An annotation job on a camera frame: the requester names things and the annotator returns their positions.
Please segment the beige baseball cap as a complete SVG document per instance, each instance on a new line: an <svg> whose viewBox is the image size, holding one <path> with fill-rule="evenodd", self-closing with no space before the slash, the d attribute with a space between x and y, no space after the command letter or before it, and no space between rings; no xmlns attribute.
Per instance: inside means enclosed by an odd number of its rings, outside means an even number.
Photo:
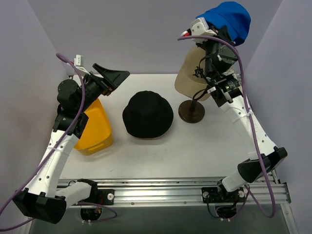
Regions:
<svg viewBox="0 0 312 234"><path fill-rule="evenodd" d="M182 95L192 98L198 91L207 87L201 77L204 74L205 51L197 46L190 49L175 79L175 89Z"/></svg>

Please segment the black hat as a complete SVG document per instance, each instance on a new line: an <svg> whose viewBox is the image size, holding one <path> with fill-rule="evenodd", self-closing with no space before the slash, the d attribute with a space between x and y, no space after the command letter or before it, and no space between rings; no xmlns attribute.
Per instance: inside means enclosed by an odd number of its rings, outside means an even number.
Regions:
<svg viewBox="0 0 312 234"><path fill-rule="evenodd" d="M169 102L158 93L140 91L130 98L122 112L122 120L129 135L153 139L170 129L174 113Z"/></svg>

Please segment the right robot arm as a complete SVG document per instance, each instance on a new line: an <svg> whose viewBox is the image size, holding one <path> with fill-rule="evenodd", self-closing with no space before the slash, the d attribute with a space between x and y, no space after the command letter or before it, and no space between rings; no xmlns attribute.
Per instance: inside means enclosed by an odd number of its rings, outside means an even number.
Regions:
<svg viewBox="0 0 312 234"><path fill-rule="evenodd" d="M217 184L216 195L220 202L240 200L243 188L263 177L269 194L274 197L269 173L288 155L283 147L267 136L248 101L242 78L243 69L237 74L232 66L241 59L234 43L221 31L203 35L197 46L205 51L201 62L205 64L202 77L217 106L229 117L242 138L248 158L236 170Z"/></svg>

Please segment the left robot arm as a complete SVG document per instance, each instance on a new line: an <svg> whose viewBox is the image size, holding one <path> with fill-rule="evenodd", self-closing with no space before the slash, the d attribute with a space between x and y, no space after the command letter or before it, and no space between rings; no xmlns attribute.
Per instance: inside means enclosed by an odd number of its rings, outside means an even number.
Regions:
<svg viewBox="0 0 312 234"><path fill-rule="evenodd" d="M13 198L24 216L57 224L70 206L80 202L94 204L98 200L98 185L89 179L79 179L57 190L64 165L88 122L86 109L100 95L110 95L130 75L128 71L110 70L96 63L93 68L99 76L86 74L80 84L66 79L58 85L58 114L40 169Z"/></svg>

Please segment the blue hat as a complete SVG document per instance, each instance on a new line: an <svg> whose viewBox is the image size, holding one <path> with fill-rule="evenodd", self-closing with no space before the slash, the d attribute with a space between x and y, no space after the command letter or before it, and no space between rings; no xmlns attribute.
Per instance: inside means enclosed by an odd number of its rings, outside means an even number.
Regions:
<svg viewBox="0 0 312 234"><path fill-rule="evenodd" d="M249 12L235 1L225 1L196 18L204 18L209 25L213 25L217 29L226 26L228 34L236 46L245 42L252 21Z"/></svg>

